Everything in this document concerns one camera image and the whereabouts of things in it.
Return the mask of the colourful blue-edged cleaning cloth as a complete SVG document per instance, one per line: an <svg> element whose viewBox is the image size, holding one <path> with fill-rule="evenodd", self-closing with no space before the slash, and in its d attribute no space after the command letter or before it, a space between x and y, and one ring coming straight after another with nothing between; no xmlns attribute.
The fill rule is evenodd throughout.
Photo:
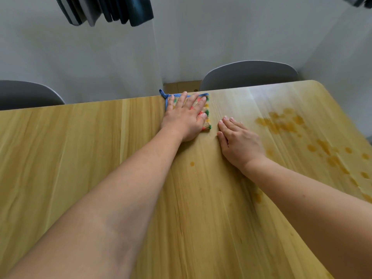
<svg viewBox="0 0 372 279"><path fill-rule="evenodd" d="M168 109L168 105L170 103L170 98L173 97L173 108L176 107L176 104L179 100L179 98L181 97L181 93L178 93L178 94L167 94L165 93L162 89L159 90L159 94L161 95L162 98L164 98L165 100L165 110ZM201 109L201 111L199 112L199 115L201 115L202 113L205 113L207 115L207 118L204 122L204 125L202 127L202 130L203 131L209 131L211 130L212 126L211 126L211 123L210 123L210 110L209 110L209 100L210 100L210 97L209 97L209 94L208 93L197 93L198 94L198 98L193 102L193 105L191 106L190 109L193 109L193 107L195 107L197 105L197 103L202 99L202 98L205 98L206 99L206 102L203 106L203 108Z"/></svg>

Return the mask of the grey plastic chair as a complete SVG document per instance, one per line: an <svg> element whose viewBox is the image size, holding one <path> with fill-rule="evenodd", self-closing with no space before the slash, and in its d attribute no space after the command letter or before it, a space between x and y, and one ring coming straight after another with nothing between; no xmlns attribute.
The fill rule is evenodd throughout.
<svg viewBox="0 0 372 279"><path fill-rule="evenodd" d="M252 87L299 80L298 72L291 65L267 60L244 60L222 65L209 71L202 79L199 91Z"/></svg>
<svg viewBox="0 0 372 279"><path fill-rule="evenodd" d="M0 80L0 111L64 104L57 92L43 84Z"/></svg>

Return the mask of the dark hanging clothes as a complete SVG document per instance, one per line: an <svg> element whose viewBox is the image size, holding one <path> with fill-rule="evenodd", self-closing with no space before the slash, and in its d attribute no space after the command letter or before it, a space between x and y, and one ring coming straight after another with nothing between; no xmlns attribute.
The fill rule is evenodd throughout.
<svg viewBox="0 0 372 279"><path fill-rule="evenodd" d="M132 27L154 18L150 0L56 0L68 22L94 27L101 15L108 23L120 21Z"/></svg>

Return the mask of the person's right hand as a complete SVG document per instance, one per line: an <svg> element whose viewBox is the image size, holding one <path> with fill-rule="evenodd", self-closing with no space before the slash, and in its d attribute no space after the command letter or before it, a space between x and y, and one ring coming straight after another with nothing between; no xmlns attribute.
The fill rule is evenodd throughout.
<svg viewBox="0 0 372 279"><path fill-rule="evenodd" d="M229 130L222 119L218 122L218 129L226 136L230 148L229 152L222 153L233 166L248 176L251 167L265 160L266 155L260 137L241 122L235 120L235 124L238 131Z"/></svg>

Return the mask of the person's right forearm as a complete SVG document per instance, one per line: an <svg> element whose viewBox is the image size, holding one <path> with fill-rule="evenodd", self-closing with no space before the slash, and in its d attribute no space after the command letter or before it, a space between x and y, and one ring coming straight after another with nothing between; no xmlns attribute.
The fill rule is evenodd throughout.
<svg viewBox="0 0 372 279"><path fill-rule="evenodd" d="M372 279L372 204L263 155L239 161L335 279Z"/></svg>

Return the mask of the person's left hand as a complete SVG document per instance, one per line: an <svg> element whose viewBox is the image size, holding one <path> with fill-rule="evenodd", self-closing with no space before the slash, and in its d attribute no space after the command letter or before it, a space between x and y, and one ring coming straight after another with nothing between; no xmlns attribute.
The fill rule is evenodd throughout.
<svg viewBox="0 0 372 279"><path fill-rule="evenodd" d="M197 117L203 108L206 99L202 98L197 104L199 111L186 111L184 103L187 97L190 97L187 92L183 92L179 98L176 107L165 114L160 126L160 132L167 136L173 137L179 142L187 142L193 140L201 131L202 126L197 126Z"/></svg>

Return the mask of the orange liquid spill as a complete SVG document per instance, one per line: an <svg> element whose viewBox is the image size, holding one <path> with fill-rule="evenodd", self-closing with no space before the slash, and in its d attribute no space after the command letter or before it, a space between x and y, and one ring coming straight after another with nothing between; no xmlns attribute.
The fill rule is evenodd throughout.
<svg viewBox="0 0 372 279"><path fill-rule="evenodd" d="M327 137L292 108L257 117L267 156L275 162L372 204L372 151Z"/></svg>

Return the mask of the person's left forearm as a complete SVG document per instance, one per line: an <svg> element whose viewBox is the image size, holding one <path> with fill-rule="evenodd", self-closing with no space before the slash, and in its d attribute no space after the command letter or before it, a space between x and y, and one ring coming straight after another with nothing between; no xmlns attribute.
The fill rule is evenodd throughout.
<svg viewBox="0 0 372 279"><path fill-rule="evenodd" d="M183 140L166 126L69 208L4 279L128 278Z"/></svg>

